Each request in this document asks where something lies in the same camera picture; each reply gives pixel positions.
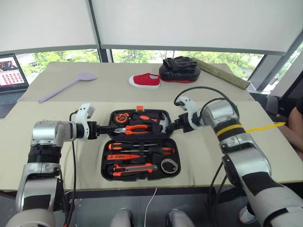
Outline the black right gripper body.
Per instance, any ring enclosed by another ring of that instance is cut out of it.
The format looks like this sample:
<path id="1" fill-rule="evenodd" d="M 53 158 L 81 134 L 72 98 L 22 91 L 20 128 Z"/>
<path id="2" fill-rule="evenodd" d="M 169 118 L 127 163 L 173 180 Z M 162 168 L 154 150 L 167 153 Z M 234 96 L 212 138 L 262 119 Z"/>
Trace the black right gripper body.
<path id="1" fill-rule="evenodd" d="M 179 126 L 183 130 L 183 132 L 190 132 L 191 125 L 188 120 L 188 113 L 184 113 L 178 116 Z"/>

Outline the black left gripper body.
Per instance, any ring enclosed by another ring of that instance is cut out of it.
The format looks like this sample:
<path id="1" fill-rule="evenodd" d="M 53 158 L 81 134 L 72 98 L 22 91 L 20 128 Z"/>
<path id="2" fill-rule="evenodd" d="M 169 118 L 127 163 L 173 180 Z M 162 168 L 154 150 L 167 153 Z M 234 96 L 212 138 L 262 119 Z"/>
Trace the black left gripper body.
<path id="1" fill-rule="evenodd" d="M 100 135 L 99 125 L 97 122 L 88 121 L 89 135 L 88 139 L 97 139 Z"/>

